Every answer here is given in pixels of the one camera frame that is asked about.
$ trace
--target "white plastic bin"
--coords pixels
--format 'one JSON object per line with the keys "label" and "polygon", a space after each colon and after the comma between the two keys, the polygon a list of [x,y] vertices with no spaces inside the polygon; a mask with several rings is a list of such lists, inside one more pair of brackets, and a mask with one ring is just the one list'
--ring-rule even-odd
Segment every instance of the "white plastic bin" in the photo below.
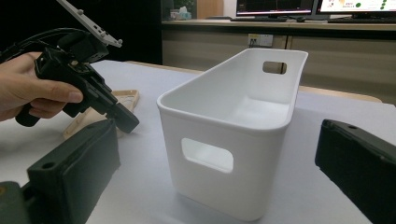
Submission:
{"label": "white plastic bin", "polygon": [[[263,216],[307,55],[246,49],[159,97],[179,193],[241,220]],[[286,73],[264,72],[269,62]]]}

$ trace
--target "wall outlet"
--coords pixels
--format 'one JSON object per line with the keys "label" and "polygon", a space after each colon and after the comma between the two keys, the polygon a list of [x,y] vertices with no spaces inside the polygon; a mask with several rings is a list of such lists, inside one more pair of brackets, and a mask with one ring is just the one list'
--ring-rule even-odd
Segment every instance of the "wall outlet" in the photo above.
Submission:
{"label": "wall outlet", "polygon": [[247,44],[250,48],[272,47],[273,40],[273,35],[248,34],[247,36]]}

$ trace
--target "white table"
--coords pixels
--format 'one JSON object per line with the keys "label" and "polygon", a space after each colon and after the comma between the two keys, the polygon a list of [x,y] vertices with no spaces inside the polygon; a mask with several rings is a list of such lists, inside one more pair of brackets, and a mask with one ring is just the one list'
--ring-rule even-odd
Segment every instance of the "white table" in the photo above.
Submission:
{"label": "white table", "polygon": [[[94,68],[113,90],[139,90],[140,124],[119,140],[120,169],[87,224],[244,223],[179,195],[172,186],[157,98],[196,75],[132,63],[102,61]],[[320,124],[336,119],[396,145],[396,108],[377,102],[300,91],[276,168],[262,224],[370,223],[314,163]],[[24,185],[26,169],[62,143],[72,121],[65,113],[33,128],[0,123],[0,181]]]}

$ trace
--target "monitor screen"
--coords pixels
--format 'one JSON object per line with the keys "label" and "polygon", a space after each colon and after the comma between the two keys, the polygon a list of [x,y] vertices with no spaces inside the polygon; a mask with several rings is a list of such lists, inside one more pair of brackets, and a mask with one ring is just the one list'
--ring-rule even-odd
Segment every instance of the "monitor screen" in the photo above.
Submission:
{"label": "monitor screen", "polygon": [[383,13],[396,14],[396,0],[319,0],[317,13],[359,14]]}
{"label": "monitor screen", "polygon": [[237,0],[236,16],[310,15],[314,0]]}

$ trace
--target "hand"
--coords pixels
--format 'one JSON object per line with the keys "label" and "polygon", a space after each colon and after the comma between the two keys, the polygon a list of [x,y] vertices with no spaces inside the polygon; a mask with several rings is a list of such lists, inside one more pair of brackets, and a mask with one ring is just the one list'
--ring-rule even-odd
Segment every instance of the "hand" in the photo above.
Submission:
{"label": "hand", "polygon": [[67,103],[82,101],[83,95],[76,87],[37,78],[35,59],[39,55],[39,52],[26,53],[0,63],[0,121],[14,118],[29,103],[31,115],[50,119]]}

